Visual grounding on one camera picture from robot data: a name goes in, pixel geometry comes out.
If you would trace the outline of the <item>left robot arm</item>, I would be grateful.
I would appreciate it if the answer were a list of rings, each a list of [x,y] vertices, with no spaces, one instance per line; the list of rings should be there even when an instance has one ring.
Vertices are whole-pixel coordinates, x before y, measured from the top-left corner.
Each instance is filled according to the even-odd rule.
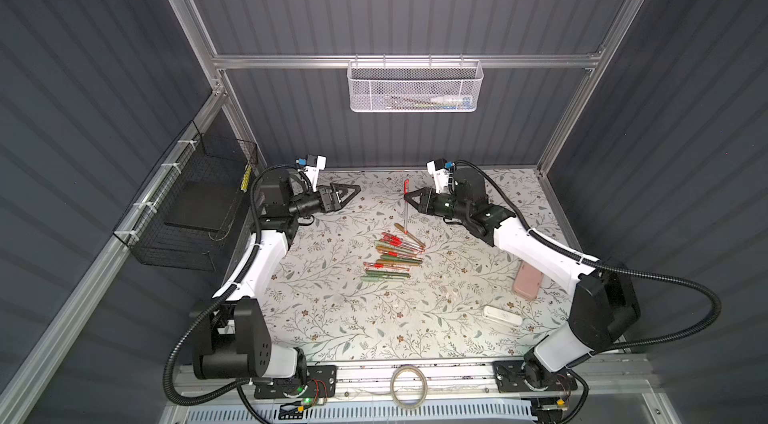
[[[196,406],[249,383],[267,383],[288,395],[307,387],[310,371],[304,352],[275,343],[261,303],[277,265],[288,254],[303,219],[344,209],[361,192],[355,184],[319,185],[296,194],[286,170],[264,177],[249,194],[252,232],[228,280],[211,301],[192,315],[188,329],[171,350],[163,368],[162,388],[168,401]],[[205,394],[182,395],[175,368],[183,347],[191,349],[196,378],[222,379]]]

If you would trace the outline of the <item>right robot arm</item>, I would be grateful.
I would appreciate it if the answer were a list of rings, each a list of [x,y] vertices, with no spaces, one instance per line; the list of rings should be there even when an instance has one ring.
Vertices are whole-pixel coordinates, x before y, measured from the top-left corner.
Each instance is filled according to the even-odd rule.
[[[547,387],[557,374],[607,351],[631,348],[620,337],[640,318],[636,279],[680,286],[705,296],[707,314],[697,323],[666,335],[638,341],[645,347],[695,335],[720,316],[722,303],[709,288],[675,276],[635,271],[614,259],[577,252],[528,226],[519,211],[492,204],[486,197],[467,198],[422,188],[404,200],[421,214],[463,226],[491,247],[520,258],[548,277],[571,299],[567,321],[546,335],[523,358],[521,370],[534,390]]]

